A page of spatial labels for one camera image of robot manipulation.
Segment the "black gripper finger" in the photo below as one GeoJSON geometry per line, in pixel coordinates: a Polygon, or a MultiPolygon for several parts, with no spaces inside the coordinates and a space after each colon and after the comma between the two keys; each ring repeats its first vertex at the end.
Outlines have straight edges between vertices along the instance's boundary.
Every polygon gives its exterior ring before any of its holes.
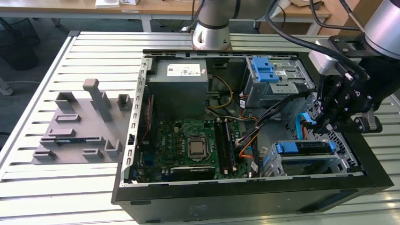
{"type": "Polygon", "coordinates": [[[354,120],[335,122],[332,127],[339,133],[370,134],[383,131],[383,125],[380,119],[375,116],[374,110],[363,112],[362,116],[355,117],[354,120]]]}
{"type": "Polygon", "coordinates": [[[347,119],[344,111],[351,99],[348,84],[342,76],[323,76],[318,92],[320,113],[315,119],[315,133],[336,130],[347,119]]]}

